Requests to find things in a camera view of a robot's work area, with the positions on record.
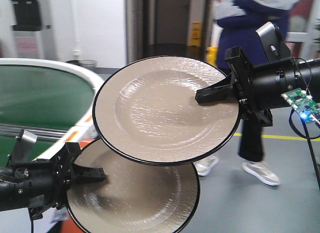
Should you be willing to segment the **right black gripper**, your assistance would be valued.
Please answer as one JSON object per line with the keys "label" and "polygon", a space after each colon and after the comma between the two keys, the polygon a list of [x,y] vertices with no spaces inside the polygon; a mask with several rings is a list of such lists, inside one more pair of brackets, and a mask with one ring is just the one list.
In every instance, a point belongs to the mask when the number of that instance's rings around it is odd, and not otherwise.
{"label": "right black gripper", "polygon": [[225,61],[233,74],[210,86],[198,89],[195,100],[198,104],[214,103],[227,98],[237,99],[234,90],[235,77],[241,87],[240,99],[246,99],[244,106],[255,114],[262,127],[273,125],[271,109],[283,108],[287,103],[281,94],[296,86],[295,60],[287,46],[281,46],[279,59],[253,66],[239,46],[225,51]]}

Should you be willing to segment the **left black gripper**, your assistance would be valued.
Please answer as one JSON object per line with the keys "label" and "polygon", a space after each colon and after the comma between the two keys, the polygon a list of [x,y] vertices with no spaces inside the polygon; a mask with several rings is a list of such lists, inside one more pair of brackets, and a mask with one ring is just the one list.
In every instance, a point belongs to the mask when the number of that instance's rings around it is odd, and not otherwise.
{"label": "left black gripper", "polygon": [[17,163],[13,173],[22,182],[14,187],[14,208],[52,207],[59,203],[67,189],[67,181],[83,185],[107,179],[102,167],[73,164],[80,154],[79,143],[66,142],[50,159]]}

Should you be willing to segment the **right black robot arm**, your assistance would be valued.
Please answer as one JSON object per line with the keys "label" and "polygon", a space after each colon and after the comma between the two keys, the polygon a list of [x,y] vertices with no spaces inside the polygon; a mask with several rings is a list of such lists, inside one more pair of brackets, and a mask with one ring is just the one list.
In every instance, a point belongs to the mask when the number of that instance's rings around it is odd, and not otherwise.
{"label": "right black robot arm", "polygon": [[305,91],[306,97],[320,101],[320,60],[299,60],[293,57],[253,66],[242,49],[237,46],[226,50],[226,62],[231,74],[225,79],[199,89],[198,104],[222,101],[234,95],[247,118],[253,114],[263,127],[273,124],[271,109],[298,105],[289,99],[288,92]]}

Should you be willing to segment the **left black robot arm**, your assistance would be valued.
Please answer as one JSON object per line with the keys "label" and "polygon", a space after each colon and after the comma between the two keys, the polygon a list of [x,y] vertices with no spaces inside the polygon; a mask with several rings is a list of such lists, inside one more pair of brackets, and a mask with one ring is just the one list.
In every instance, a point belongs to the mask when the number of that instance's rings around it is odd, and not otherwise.
{"label": "left black robot arm", "polygon": [[72,185],[103,182],[102,168],[75,163],[81,154],[78,143],[67,142],[50,159],[10,159],[0,169],[0,210],[28,208],[35,218],[49,208],[62,208]]}

